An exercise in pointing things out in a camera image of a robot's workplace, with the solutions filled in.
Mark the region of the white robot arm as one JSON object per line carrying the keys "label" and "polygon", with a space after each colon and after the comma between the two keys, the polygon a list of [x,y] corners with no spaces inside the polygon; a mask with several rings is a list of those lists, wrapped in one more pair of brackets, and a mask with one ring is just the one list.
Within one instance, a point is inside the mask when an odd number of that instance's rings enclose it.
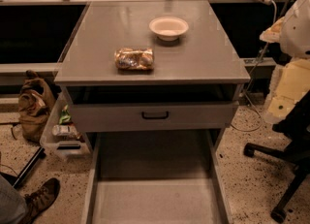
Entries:
{"label": "white robot arm", "polygon": [[291,57],[285,66],[272,72],[263,119],[275,124],[284,120],[310,90],[310,0],[296,0],[286,14],[260,36],[278,43]]}

